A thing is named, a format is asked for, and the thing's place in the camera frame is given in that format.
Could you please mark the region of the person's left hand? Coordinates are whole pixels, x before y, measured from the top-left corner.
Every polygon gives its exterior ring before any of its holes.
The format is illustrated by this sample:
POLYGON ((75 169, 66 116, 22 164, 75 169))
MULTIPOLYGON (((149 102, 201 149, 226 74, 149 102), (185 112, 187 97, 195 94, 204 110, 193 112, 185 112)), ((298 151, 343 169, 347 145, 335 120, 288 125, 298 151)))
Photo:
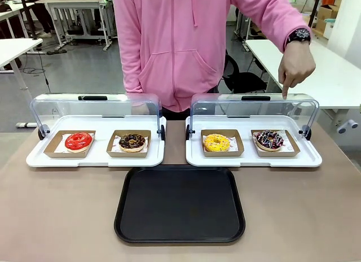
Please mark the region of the person's left hand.
POLYGON ((287 98, 288 90, 302 83, 314 72, 315 67, 309 41, 292 41, 287 44, 278 70, 283 99, 287 98))

